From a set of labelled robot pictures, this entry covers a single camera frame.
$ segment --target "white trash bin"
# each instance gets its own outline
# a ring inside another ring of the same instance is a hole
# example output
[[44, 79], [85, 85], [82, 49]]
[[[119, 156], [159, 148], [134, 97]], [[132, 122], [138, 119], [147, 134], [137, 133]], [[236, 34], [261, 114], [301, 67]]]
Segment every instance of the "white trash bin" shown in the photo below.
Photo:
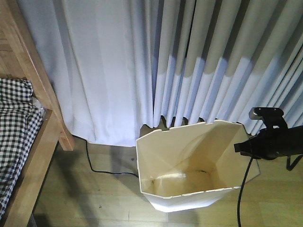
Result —
[[[250, 157], [233, 145], [248, 139], [243, 125], [216, 120], [155, 130], [137, 140], [141, 193], [157, 210], [206, 207], [240, 188]], [[247, 181], [260, 174], [254, 160]]]

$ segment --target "bedding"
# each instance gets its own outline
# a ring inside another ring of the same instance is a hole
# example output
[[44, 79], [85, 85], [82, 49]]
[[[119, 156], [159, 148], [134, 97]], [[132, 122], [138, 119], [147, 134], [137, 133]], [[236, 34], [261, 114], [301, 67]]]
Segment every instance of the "bedding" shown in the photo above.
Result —
[[43, 120], [28, 80], [0, 78], [0, 219]]

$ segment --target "curtain fold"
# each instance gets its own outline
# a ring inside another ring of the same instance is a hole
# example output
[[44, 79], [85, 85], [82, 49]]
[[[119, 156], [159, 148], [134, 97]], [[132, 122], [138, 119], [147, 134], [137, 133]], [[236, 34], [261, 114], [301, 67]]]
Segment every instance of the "curtain fold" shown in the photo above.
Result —
[[18, 0], [72, 134], [134, 146], [143, 124], [303, 124], [303, 2]]

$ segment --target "black and white gingham sheet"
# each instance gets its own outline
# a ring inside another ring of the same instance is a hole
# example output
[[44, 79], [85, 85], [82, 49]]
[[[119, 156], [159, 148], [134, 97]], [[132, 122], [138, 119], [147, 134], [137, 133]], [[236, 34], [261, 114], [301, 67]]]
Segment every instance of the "black and white gingham sheet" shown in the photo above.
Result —
[[42, 124], [26, 80], [0, 79], [0, 219]]

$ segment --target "wooden bed leg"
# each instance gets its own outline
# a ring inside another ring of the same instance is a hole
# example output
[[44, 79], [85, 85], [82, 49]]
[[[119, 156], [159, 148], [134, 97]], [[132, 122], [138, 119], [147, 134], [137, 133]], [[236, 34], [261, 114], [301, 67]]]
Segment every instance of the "wooden bed leg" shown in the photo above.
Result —
[[66, 126], [64, 126], [64, 129], [60, 134], [59, 143], [63, 150], [74, 150], [75, 140], [70, 134], [70, 132], [67, 130]]

